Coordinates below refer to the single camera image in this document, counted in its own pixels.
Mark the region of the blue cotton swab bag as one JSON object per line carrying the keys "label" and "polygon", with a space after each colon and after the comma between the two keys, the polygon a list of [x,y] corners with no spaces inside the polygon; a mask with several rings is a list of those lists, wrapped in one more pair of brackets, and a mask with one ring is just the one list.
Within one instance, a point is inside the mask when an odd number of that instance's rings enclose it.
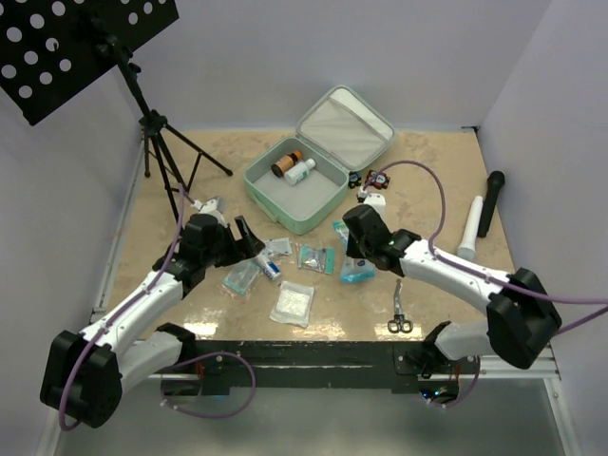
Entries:
{"label": "blue cotton swab bag", "polygon": [[[335,221],[333,224],[335,233],[340,238],[344,250],[348,249],[349,230],[343,221]],[[346,284],[367,282],[375,278],[374,266],[365,259],[356,259],[345,256],[340,270],[340,281]]]}

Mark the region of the teal clear zip bag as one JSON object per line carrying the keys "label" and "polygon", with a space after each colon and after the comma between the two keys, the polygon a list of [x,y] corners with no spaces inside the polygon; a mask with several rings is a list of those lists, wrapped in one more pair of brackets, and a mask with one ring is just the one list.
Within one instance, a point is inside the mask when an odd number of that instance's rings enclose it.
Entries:
{"label": "teal clear zip bag", "polygon": [[247,301],[260,273],[261,269],[253,259],[241,261],[223,279],[221,289],[234,300]]}

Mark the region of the white gauze pack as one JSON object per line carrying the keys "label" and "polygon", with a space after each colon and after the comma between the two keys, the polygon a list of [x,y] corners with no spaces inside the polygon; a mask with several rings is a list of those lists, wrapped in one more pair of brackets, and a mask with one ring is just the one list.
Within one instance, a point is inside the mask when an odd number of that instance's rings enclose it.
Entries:
{"label": "white gauze pack", "polygon": [[291,324],[306,329],[314,300],[314,287],[282,281],[270,319],[276,323]]}

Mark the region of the brown bottle orange cap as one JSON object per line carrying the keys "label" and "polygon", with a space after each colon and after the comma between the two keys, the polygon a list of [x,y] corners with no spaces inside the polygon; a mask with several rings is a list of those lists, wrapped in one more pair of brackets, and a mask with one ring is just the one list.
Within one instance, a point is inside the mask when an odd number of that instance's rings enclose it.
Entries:
{"label": "brown bottle orange cap", "polygon": [[286,154],[271,166],[271,171],[276,177],[282,178],[285,173],[296,166],[302,158],[303,154],[299,150]]}

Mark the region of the mint green medicine case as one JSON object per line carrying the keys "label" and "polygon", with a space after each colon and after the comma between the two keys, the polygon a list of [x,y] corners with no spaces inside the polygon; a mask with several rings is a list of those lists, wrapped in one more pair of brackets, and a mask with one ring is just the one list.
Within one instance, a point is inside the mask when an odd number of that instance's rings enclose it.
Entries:
{"label": "mint green medicine case", "polygon": [[346,197],[351,172],[376,161],[395,129],[353,89],[329,90],[288,136],[244,172],[246,193],[273,222],[304,235]]}

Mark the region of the white plastic bottle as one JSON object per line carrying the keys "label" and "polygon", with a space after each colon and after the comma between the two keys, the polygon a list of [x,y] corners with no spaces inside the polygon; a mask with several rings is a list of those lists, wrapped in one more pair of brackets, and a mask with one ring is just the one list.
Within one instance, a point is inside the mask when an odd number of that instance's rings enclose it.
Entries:
{"label": "white plastic bottle", "polygon": [[284,179],[289,185],[294,186],[303,179],[305,179],[314,168],[314,159],[300,161],[296,166],[294,166],[291,170],[285,173]]}

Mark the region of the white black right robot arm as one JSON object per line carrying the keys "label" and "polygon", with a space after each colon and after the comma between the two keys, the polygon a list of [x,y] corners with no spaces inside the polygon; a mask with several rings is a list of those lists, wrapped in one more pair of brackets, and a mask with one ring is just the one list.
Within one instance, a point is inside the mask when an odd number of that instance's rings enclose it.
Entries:
{"label": "white black right robot arm", "polygon": [[430,371],[443,373],[463,358],[492,354],[527,370],[561,328],[540,280],[524,268],[509,274],[431,250],[426,239],[411,231],[391,231],[368,204],[353,207],[343,220],[350,257],[434,286],[484,315],[475,323],[443,322],[426,337],[423,360]]}

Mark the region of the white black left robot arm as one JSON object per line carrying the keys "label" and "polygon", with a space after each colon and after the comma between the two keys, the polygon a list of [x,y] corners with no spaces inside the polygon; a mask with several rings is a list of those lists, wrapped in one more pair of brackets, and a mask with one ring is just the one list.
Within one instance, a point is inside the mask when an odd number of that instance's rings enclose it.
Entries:
{"label": "white black left robot arm", "polygon": [[166,323],[146,340],[139,338],[187,297],[208,269],[238,264],[262,252],[265,244],[245,218],[235,222],[239,237],[217,215],[191,216],[178,226],[165,254],[124,301],[79,332],[60,332],[50,345],[41,402],[77,423],[98,428],[123,395],[149,375],[165,369],[190,371],[197,361],[192,332]]}

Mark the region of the clear flat sachet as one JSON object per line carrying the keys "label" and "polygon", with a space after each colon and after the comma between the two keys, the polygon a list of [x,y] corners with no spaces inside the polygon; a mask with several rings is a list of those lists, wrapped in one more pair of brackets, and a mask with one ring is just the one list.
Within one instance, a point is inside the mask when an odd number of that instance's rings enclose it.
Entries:
{"label": "clear flat sachet", "polygon": [[265,255],[267,257],[290,256],[293,252],[291,240],[288,237],[267,239],[265,243]]}

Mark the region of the blue owl number block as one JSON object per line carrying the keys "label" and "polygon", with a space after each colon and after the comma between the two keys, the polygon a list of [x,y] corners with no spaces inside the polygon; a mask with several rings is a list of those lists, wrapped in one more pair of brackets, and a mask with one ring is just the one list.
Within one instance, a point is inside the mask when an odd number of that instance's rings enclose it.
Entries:
{"label": "blue owl number block", "polygon": [[359,172],[350,172],[348,186],[350,189],[359,187],[362,183],[362,176]]}

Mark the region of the white microphone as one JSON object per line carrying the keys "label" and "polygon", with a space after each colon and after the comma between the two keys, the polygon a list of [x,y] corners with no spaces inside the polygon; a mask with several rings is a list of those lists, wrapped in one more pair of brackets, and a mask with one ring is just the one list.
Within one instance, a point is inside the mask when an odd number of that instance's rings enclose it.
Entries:
{"label": "white microphone", "polygon": [[457,248],[457,256],[468,261],[473,261],[476,256],[476,239],[483,205],[482,196],[476,196],[471,202],[463,236]]}

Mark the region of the black microphone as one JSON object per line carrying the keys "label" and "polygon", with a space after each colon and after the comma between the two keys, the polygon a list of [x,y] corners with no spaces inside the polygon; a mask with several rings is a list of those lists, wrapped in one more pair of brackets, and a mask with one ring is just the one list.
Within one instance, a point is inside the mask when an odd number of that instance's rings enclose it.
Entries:
{"label": "black microphone", "polygon": [[500,195],[504,184],[504,172],[495,170],[489,174],[486,180],[486,193],[478,225],[478,238],[485,238],[487,236],[498,201],[498,196]]}

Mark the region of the black music stand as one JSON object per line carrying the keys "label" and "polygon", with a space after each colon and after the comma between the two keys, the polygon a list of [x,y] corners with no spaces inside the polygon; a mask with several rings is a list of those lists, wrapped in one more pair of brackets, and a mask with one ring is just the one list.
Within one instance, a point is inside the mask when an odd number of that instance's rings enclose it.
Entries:
{"label": "black music stand", "polygon": [[4,1],[1,4],[1,87],[36,125],[82,90],[117,68],[142,113],[145,157],[155,158],[165,180],[184,179],[162,133],[171,132],[211,155],[149,107],[138,83],[136,50],[179,19],[173,1]]}

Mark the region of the black handled scissors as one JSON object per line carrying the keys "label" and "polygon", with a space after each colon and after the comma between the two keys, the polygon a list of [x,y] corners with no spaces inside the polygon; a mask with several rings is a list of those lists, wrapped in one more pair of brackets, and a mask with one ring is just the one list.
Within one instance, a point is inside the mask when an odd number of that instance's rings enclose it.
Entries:
{"label": "black handled scissors", "polygon": [[413,330],[412,321],[403,312],[401,292],[402,281],[397,279],[393,293],[393,318],[387,323],[389,333],[411,333]]}

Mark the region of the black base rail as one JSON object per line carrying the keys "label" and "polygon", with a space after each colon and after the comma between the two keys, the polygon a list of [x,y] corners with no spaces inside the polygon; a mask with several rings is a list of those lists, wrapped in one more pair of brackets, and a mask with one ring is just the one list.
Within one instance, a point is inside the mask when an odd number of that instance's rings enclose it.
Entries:
{"label": "black base rail", "polygon": [[209,354],[195,366],[165,368],[162,374],[200,380],[205,395],[246,388],[252,366],[256,386],[268,389],[362,389],[416,393],[421,381],[437,384],[450,374],[475,372],[473,361],[447,361],[415,341],[228,341],[199,340],[180,359]]}

